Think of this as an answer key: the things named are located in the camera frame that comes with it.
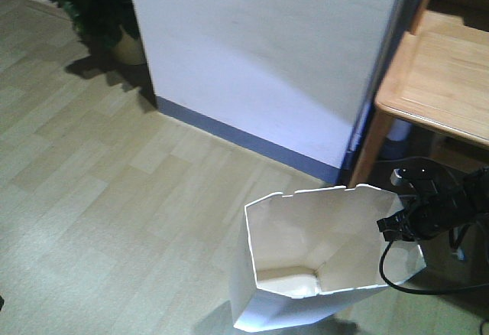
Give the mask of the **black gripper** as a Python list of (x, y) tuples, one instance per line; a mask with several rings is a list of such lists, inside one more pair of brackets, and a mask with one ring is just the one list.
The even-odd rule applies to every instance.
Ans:
[(429, 240), (456, 226), (470, 223), (474, 207), (464, 194), (438, 195), (410, 205), (408, 217), (404, 212), (376, 222), (386, 242)]

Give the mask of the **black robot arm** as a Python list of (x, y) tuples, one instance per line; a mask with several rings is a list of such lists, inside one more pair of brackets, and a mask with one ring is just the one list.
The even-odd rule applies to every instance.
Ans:
[(486, 167), (465, 175), (454, 187), (443, 187), (438, 174), (429, 169), (397, 168), (391, 183), (409, 184), (416, 196), (402, 210), (377, 221), (387, 242), (430, 240), (488, 214)]

